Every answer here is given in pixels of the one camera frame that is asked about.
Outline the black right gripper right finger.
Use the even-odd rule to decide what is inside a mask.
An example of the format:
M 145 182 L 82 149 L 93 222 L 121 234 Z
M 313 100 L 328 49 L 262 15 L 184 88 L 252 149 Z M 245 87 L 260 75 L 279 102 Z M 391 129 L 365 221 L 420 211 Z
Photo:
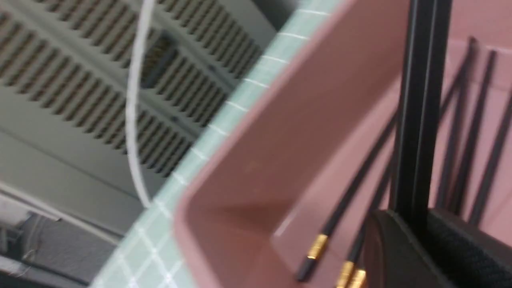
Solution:
M 510 288 L 511 247 L 450 212 L 428 212 L 426 249 L 455 288 Z

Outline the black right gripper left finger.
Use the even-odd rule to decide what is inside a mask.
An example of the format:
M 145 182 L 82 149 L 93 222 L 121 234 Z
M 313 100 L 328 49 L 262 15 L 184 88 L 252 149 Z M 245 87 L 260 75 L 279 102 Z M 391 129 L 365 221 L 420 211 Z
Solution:
M 412 230 L 390 211 L 377 211 L 366 219 L 363 262 L 369 288 L 453 286 Z

